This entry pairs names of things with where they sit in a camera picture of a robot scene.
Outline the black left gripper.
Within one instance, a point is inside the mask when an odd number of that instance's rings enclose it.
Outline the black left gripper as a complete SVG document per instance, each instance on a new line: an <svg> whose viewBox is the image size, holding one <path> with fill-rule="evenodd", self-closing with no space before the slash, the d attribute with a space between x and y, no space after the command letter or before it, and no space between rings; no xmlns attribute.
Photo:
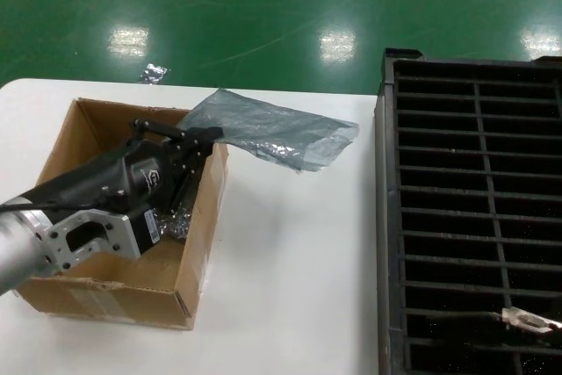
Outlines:
<svg viewBox="0 0 562 375"><path fill-rule="evenodd" d="M213 153L213 144L207 143L220 139L223 129L182 129L147 119L133 120L131 128L135 138L153 133L164 141L130 141L21 197L33 210L51 213L55 220L64 213L90 209L127 214L147 206L177 214L192 206L206 159Z"/></svg>

